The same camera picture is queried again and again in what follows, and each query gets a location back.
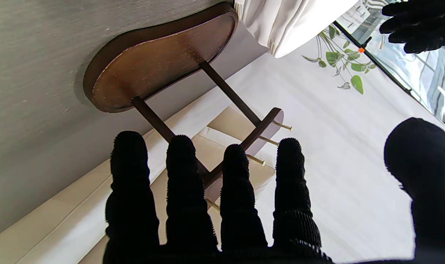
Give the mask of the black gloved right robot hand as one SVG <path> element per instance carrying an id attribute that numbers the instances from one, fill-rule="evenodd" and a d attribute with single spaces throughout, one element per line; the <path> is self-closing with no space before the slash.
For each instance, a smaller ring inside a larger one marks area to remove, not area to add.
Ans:
<path id="1" fill-rule="evenodd" d="M 166 238 L 150 189 L 148 152 L 142 136 L 120 132 L 111 152 L 112 193 L 105 219 L 109 241 L 104 264 L 331 264 L 313 220 L 301 145 L 279 142 L 273 239 L 268 247 L 255 208 L 243 147 L 227 147 L 222 162 L 221 250 L 204 199 L 196 150 L 186 135 L 167 149 Z M 445 131 L 420 118 L 401 122 L 387 137 L 385 167 L 412 199 L 415 255 L 376 264 L 445 264 Z"/>

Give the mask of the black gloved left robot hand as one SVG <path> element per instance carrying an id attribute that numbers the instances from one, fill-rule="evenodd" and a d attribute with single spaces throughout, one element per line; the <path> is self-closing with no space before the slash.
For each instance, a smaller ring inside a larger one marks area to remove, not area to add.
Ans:
<path id="1" fill-rule="evenodd" d="M 394 44 L 404 44 L 407 54 L 438 50 L 445 46 L 445 0 L 409 0 L 382 8 L 389 19 L 379 28 Z"/>

